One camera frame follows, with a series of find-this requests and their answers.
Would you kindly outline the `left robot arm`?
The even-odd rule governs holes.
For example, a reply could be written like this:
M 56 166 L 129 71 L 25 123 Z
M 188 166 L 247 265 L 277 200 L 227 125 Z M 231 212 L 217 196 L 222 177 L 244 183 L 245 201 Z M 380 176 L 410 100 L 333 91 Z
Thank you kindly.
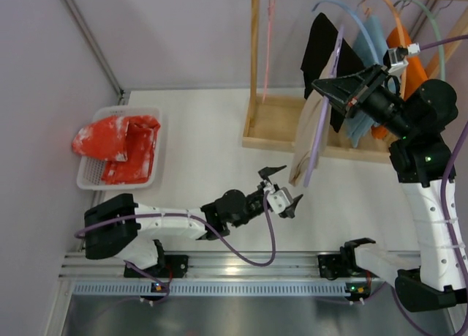
M 88 260 L 119 258 L 127 269 L 140 275 L 153 275 L 166 267 L 163 236 L 194 241 L 220 240 L 225 243 L 231 228 L 248 224 L 264 215 L 271 239 L 271 256 L 276 257 L 276 239 L 271 215 L 293 219 L 302 199 L 286 187 L 271 181 L 282 167 L 265 167 L 257 189 L 248 195 L 231 189 L 199 209 L 165 209 L 139 204 L 130 193 L 117 195 L 85 212 L 84 227 L 75 237 L 85 243 Z

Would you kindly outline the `purple hanger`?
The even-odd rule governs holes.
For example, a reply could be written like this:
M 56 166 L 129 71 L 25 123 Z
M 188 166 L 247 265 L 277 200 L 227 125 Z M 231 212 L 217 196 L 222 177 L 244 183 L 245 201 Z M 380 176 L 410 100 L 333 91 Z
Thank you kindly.
M 339 63 L 339 58 L 341 55 L 341 47 L 342 47 L 342 42 L 344 38 L 344 25 L 341 24 L 338 30 L 335 46 L 333 49 L 333 52 L 330 57 L 331 61 L 331 67 L 328 71 L 328 76 L 327 78 L 335 78 L 336 77 L 336 71 Z M 315 166 L 317 164 L 318 160 L 318 154 L 320 150 L 320 144 L 322 142 L 322 136 L 324 133 L 325 129 L 325 121 L 326 117 L 328 115 L 328 98 L 323 97 L 322 102 L 321 102 L 321 110 L 320 110 L 320 117 L 318 124 L 316 126 L 315 134 L 314 134 L 314 141 L 312 144 L 312 150 L 309 158 L 309 163 L 306 169 L 306 174 L 304 175 L 303 179 L 303 187 L 307 188 L 309 186 L 312 173 L 315 169 Z

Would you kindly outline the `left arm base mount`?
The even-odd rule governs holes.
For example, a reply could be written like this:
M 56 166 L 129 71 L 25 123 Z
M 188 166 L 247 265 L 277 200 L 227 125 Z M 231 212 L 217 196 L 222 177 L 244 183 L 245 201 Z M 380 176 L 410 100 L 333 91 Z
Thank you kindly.
M 182 278 L 188 270 L 189 257 L 187 255 L 163 255 L 156 259 L 134 258 L 129 260 L 139 270 L 147 275 L 161 278 Z

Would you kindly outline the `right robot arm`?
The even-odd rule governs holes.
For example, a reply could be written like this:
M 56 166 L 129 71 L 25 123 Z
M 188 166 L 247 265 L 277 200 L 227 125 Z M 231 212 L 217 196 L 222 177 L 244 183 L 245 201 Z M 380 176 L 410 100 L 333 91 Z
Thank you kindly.
M 420 248 L 414 265 L 369 238 L 345 242 L 340 252 L 350 272 L 367 271 L 396 292 L 403 307 L 425 312 L 467 302 L 467 260 L 453 202 L 456 175 L 442 131 L 458 115 L 457 94 L 447 82 L 429 79 L 407 100 L 389 91 L 381 65 L 312 87 L 344 116 L 361 111 L 396 136 L 390 163 L 411 208 Z

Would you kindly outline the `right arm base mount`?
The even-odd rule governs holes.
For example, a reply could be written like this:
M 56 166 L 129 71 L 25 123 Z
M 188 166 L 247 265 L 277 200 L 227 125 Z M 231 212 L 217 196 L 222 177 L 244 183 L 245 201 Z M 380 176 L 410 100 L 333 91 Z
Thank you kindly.
M 317 256 L 321 278 L 336 280 L 341 277 L 351 277 L 349 261 L 341 254 L 321 254 Z

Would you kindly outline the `beige trousers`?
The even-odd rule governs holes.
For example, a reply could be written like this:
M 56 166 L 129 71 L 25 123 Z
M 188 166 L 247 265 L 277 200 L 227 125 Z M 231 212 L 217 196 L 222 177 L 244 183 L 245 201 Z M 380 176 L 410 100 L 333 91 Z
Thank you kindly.
M 314 90 L 306 99 L 305 105 L 299 117 L 298 127 L 295 134 L 294 155 L 290 166 L 289 183 L 298 187 L 303 185 L 304 175 L 309 163 L 309 158 L 314 141 L 316 126 L 320 117 L 322 96 Z M 325 129 L 320 144 L 318 160 L 325 150 L 330 128 L 331 107 L 328 105 L 328 115 L 325 121 Z

